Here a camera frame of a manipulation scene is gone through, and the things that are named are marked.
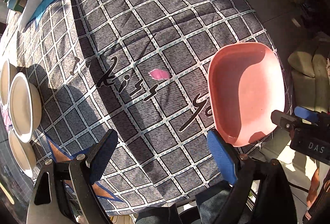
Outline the person's right hand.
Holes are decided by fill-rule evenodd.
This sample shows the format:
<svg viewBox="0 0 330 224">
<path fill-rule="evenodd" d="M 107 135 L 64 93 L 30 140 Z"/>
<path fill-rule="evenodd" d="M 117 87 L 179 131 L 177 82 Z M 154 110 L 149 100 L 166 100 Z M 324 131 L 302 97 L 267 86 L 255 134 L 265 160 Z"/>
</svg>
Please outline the person's right hand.
<svg viewBox="0 0 330 224">
<path fill-rule="evenodd" d="M 320 173 L 319 167 L 316 169 L 306 203 L 303 223 L 329 223 L 329 171 L 325 174 Z"/>
</svg>

